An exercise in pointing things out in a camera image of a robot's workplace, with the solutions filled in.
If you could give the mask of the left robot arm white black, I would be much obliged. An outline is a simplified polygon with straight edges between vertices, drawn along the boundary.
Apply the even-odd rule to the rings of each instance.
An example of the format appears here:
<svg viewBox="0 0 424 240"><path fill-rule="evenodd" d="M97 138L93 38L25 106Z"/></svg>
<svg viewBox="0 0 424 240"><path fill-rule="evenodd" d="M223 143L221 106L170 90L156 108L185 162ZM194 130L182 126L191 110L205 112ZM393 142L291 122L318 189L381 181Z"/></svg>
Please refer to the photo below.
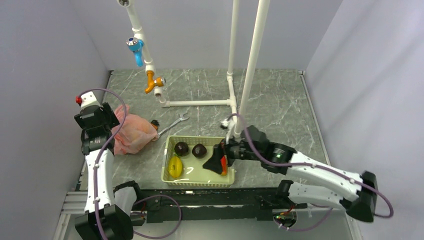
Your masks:
<svg viewBox="0 0 424 240"><path fill-rule="evenodd" d="M88 168L88 190L83 215L75 229L83 240L131 240L131 218L115 201L112 187L114 135L120 125L108 103L83 100L74 116L81 127L81 152Z"/></svg>

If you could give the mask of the pink plastic bag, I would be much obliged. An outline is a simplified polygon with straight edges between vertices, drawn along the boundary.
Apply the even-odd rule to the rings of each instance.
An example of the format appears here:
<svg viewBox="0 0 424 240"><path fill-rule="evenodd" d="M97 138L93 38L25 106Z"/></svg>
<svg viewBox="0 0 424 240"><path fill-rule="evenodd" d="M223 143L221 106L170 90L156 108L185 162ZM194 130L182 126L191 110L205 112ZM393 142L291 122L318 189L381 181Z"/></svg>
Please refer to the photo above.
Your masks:
<svg viewBox="0 0 424 240"><path fill-rule="evenodd" d="M112 128L114 136L114 153L116 155L136 154L145 145L159 138L157 128L148 120L130 113L128 105L120 105L114 114L123 122L123 127Z"/></svg>

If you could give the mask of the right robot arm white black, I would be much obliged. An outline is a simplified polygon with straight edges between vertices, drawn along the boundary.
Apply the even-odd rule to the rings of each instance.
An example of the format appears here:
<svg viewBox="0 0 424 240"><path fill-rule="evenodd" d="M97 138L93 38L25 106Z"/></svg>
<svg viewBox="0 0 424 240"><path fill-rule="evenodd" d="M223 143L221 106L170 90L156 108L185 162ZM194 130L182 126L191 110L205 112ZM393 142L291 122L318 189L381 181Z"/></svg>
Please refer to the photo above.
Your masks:
<svg viewBox="0 0 424 240"><path fill-rule="evenodd" d="M290 146L270 141L253 125L242 131L240 141L232 137L215 144L202 167L222 175L236 160L260 161L268 172L311 183L282 180L275 194L276 203L282 208L308 203L344 210L365 223L372 223L377 216L377 177L370 171L354 173L323 164Z"/></svg>

